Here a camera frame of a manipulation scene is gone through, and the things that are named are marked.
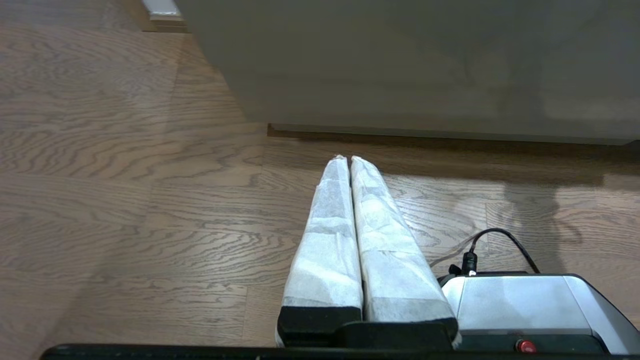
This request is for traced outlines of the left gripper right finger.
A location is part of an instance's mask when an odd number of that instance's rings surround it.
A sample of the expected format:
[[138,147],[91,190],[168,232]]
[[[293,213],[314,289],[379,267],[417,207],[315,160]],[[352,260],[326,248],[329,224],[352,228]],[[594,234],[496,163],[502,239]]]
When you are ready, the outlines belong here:
[[378,168],[359,156],[350,164],[359,262],[370,322],[438,322],[451,345],[458,321]]

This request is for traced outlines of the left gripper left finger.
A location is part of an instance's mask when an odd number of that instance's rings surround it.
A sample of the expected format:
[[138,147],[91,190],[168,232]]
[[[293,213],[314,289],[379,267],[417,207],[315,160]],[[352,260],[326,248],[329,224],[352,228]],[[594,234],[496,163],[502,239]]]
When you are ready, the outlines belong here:
[[364,295],[348,160],[327,162],[292,260],[276,322],[279,347],[327,347],[361,322]]

